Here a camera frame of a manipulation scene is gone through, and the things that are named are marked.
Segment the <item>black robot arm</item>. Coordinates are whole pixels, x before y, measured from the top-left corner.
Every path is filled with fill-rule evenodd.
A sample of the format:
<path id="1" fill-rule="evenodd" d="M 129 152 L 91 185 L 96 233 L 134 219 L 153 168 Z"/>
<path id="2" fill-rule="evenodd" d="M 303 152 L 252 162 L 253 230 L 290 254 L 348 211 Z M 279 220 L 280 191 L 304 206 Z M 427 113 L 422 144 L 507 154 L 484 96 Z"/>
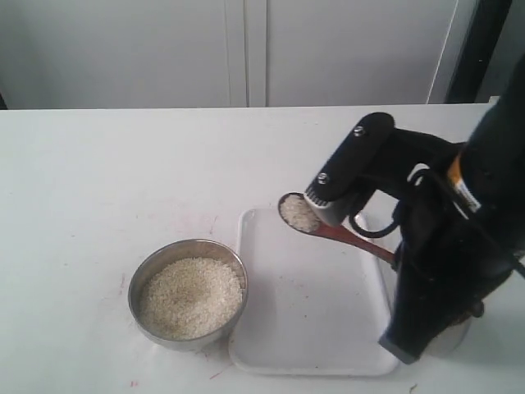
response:
<path id="1" fill-rule="evenodd" d="M 468 140 L 451 143 L 398 128 L 385 112 L 363 117 L 313 178 L 304 197 L 327 226 L 354 223 L 373 194 L 397 204 L 390 225 L 354 225 L 360 249 L 399 230 L 394 309 L 380 345 L 417 361 L 451 325 L 483 314 L 483 301 L 524 255 L 524 65 Z"/>

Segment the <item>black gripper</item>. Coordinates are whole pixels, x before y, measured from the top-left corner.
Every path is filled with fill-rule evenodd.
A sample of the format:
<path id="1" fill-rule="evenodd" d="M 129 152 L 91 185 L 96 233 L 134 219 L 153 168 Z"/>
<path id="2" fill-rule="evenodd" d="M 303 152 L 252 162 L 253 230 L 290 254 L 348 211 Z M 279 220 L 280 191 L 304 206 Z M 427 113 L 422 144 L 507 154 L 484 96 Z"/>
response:
<path id="1" fill-rule="evenodd" d="M 454 227 L 466 229 L 442 171 L 458 151 L 437 137 L 395 129 L 390 114 L 373 112 L 352 128 L 304 192 L 317 205 L 378 190 L 397 200 L 389 226 L 352 228 L 373 239 L 401 232 L 394 308 L 379 344 L 405 364 L 420 360 L 448 329 L 480 318 L 480 296 L 492 291 L 491 278 L 449 238 Z"/>

